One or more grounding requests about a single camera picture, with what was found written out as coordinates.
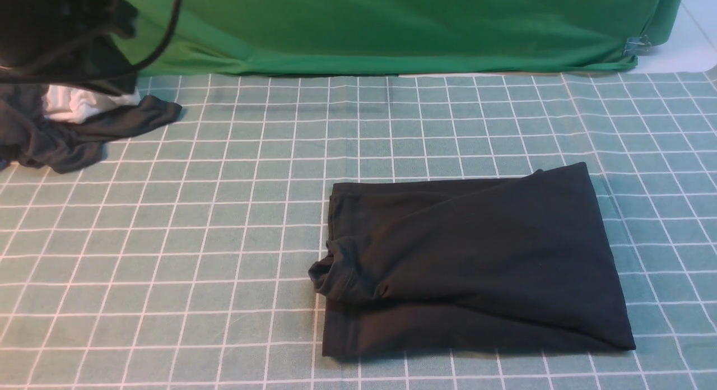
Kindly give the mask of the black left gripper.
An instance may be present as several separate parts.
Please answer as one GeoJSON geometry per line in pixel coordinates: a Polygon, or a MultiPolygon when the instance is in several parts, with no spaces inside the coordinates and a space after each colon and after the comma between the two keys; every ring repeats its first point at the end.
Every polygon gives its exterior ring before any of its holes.
{"type": "Polygon", "coordinates": [[[137,17],[126,0],[1,0],[2,83],[131,94],[138,72],[113,36],[135,37],[137,17]]]}

